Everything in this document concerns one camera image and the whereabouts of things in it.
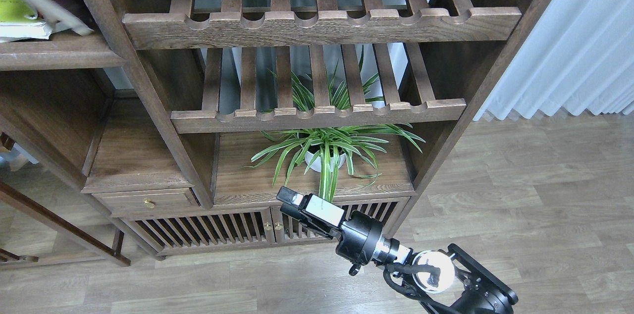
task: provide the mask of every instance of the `brass cabinet knob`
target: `brass cabinet knob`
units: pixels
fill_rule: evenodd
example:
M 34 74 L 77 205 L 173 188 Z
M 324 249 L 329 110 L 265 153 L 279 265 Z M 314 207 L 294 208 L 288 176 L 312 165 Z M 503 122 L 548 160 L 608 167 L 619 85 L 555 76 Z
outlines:
M 148 209 L 154 209 L 156 207 L 156 204 L 150 201 L 150 199 L 143 199 L 143 203 L 145 204 L 145 207 Z

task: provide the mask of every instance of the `spider plant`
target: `spider plant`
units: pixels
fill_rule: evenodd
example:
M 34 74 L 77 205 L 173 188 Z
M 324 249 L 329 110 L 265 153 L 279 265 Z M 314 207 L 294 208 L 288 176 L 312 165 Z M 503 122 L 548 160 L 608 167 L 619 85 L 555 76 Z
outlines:
M 360 58 L 359 68 L 363 66 L 363 52 Z M 330 96 L 330 104 L 339 108 L 346 109 L 351 107 L 348 88 L 345 81 L 342 81 L 335 87 L 335 74 L 337 66 L 332 76 L 328 80 L 328 93 Z M 312 79 L 312 75 L 306 74 L 308 79 Z M 363 93 L 366 95 L 367 103 L 373 101 L 382 101 L 383 97 L 367 97 L 370 87 L 378 81 L 378 73 L 363 83 Z M 295 73 L 291 73 L 293 100 L 297 109 L 308 111 L 315 107 L 315 96 L 302 84 L 301 80 Z M 410 124 L 403 124 L 406 127 L 412 127 Z M 259 167 L 263 165 L 277 153 L 279 158 L 275 167 L 272 183 L 275 184 L 282 170 L 285 160 L 290 157 L 290 164 L 286 170 L 286 179 L 284 185 L 287 185 L 288 179 L 292 171 L 306 159 L 306 169 L 304 174 L 313 163 L 321 162 L 321 174 L 319 177 L 319 196 L 327 201 L 332 201 L 337 189 L 337 179 L 339 178 L 340 154 L 345 155 L 345 163 L 347 164 L 347 172 L 351 176 L 358 178 L 372 179 L 372 185 L 378 176 L 380 176 L 378 163 L 376 162 L 375 152 L 386 153 L 385 148 L 381 145 L 389 143 L 383 138 L 377 137 L 379 134 L 397 134 L 403 136 L 406 140 L 421 151 L 421 148 L 415 141 L 425 142 L 421 137 L 414 133 L 405 131 L 399 126 L 393 124 L 379 124 L 371 126 L 344 126 L 344 127 L 322 127 L 322 128 L 306 128 L 306 129 L 290 129 L 286 131 L 274 131 L 271 133 L 262 132 L 265 137 L 273 142 L 277 142 L 271 147 L 261 150 L 251 158 L 251 163 L 258 162 L 249 167 Z M 311 158 L 307 158 L 308 153 L 314 154 Z M 353 154 L 358 156 L 364 162 L 371 165 L 375 174 L 355 175 L 355 164 L 353 163 Z

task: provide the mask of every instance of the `white curtain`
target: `white curtain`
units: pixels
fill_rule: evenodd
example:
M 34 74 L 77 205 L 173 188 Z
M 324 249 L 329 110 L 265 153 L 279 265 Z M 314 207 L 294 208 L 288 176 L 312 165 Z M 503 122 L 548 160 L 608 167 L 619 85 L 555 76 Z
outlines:
M 634 109 L 634 0 L 553 0 L 474 120 Z

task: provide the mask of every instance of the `cabinet door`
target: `cabinet door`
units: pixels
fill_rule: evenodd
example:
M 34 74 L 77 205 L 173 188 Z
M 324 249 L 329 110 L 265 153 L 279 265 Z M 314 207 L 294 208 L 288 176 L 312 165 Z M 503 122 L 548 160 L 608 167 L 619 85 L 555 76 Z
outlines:
M 275 243 L 269 208 L 127 219 L 125 222 L 156 248 L 159 255 L 261 247 Z
M 350 217 L 350 214 L 354 210 L 374 217 L 374 219 L 383 223 L 383 232 L 385 233 L 392 230 L 394 221 L 396 221 L 398 215 L 401 214 L 403 207 L 409 199 L 410 197 L 398 197 L 366 201 L 335 201 L 335 205 L 341 206 L 343 210 L 346 211 L 346 219 Z M 327 241 L 302 226 L 296 219 L 283 214 L 279 209 L 279 206 L 271 208 L 275 239 L 278 243 L 288 244 L 292 242 Z

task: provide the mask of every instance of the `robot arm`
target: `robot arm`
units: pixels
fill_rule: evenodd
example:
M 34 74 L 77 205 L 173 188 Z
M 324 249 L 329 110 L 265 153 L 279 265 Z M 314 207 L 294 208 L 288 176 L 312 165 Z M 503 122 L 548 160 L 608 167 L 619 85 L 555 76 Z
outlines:
M 407 298 L 417 300 L 430 314 L 512 314 L 517 295 L 464 250 L 450 244 L 447 251 L 414 253 L 396 239 L 386 239 L 383 224 L 359 211 L 345 219 L 342 208 L 314 194 L 301 195 L 282 186 L 277 199 L 281 212 L 327 239 L 337 239 L 336 253 L 353 266 L 356 275 L 361 266 L 374 262 L 383 267 L 387 285 Z M 466 268 L 453 264 L 459 262 Z M 448 289 L 458 278 L 465 290 L 450 307 L 429 295 Z M 400 278 L 401 284 L 392 280 Z

